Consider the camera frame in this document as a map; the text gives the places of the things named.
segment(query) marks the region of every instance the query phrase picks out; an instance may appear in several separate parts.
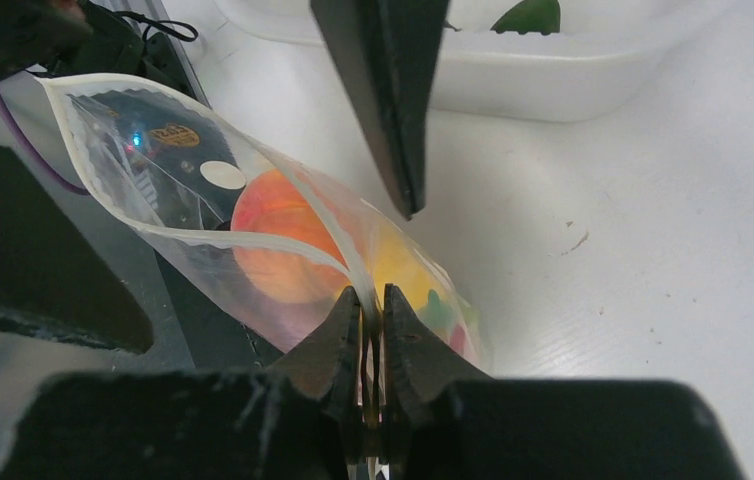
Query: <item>green object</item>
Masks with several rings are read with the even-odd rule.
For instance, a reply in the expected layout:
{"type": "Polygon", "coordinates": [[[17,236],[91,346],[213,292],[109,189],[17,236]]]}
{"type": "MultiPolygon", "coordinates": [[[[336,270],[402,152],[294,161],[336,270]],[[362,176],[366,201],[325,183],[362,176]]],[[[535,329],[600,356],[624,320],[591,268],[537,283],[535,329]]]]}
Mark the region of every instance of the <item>green object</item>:
{"type": "Polygon", "coordinates": [[[450,305],[439,298],[439,294],[435,290],[430,290],[427,294],[427,305],[421,308],[418,312],[419,320],[428,328],[436,329],[449,329],[456,323],[456,313],[450,305]]]}
{"type": "Polygon", "coordinates": [[[560,3],[557,0],[524,0],[509,9],[495,22],[492,30],[498,33],[538,32],[542,35],[559,33],[560,3]]]}

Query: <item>white plastic container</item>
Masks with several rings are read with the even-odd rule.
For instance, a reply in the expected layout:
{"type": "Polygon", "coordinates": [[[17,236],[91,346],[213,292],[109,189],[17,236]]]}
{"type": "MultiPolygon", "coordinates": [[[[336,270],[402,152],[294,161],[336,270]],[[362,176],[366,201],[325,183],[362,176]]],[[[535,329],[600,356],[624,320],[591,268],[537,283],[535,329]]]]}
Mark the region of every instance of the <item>white plastic container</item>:
{"type": "MultiPolygon", "coordinates": [[[[310,61],[330,62],[309,0],[215,1],[251,35],[300,45],[310,61]]],[[[732,0],[560,0],[560,34],[488,31],[515,3],[452,2],[448,19],[462,31],[445,31],[434,108],[563,122],[610,112],[639,90],[672,47],[732,0]]]]}

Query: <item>yellow object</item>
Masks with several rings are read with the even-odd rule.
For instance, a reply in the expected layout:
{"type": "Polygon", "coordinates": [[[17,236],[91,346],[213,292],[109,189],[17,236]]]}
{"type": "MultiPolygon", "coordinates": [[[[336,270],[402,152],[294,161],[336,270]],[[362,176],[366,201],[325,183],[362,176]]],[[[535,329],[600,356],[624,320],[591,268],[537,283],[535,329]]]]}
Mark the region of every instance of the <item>yellow object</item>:
{"type": "Polygon", "coordinates": [[[427,305],[430,290],[444,298],[445,288],[413,250],[415,244],[411,240],[405,240],[403,233],[388,219],[381,220],[379,233],[375,235],[377,238],[370,245],[373,255],[366,258],[377,294],[382,298],[386,284],[395,284],[416,311],[427,305]]]}

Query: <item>black cable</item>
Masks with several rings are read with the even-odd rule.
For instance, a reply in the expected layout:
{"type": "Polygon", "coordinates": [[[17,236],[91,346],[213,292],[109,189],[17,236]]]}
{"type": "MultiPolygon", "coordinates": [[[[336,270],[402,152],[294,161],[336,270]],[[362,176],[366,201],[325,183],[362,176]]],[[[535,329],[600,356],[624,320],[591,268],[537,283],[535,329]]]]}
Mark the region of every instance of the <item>black cable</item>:
{"type": "Polygon", "coordinates": [[[122,18],[128,18],[130,20],[133,20],[137,23],[141,23],[144,25],[147,25],[147,27],[144,29],[144,32],[142,33],[141,39],[145,44],[147,43],[147,37],[150,34],[150,30],[155,28],[159,30],[160,32],[170,35],[178,40],[182,40],[184,42],[193,42],[197,40],[200,37],[200,32],[197,31],[194,26],[186,23],[186,22],[178,22],[176,20],[153,20],[152,18],[148,18],[141,13],[138,12],[130,12],[127,10],[121,10],[118,12],[114,12],[115,15],[122,17],[122,18]],[[185,28],[189,31],[191,35],[186,35],[184,33],[181,33],[180,31],[169,27],[168,25],[174,25],[177,27],[185,28]]]}

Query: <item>green leaf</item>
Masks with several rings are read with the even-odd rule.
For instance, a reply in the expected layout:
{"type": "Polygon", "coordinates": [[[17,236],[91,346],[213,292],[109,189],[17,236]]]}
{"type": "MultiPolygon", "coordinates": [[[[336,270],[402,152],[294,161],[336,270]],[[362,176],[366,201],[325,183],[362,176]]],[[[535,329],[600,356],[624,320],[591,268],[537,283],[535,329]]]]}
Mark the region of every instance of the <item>green leaf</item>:
{"type": "Polygon", "coordinates": [[[492,30],[498,33],[538,32],[542,35],[559,33],[560,3],[557,0],[523,0],[509,9],[495,22],[492,30]]]}

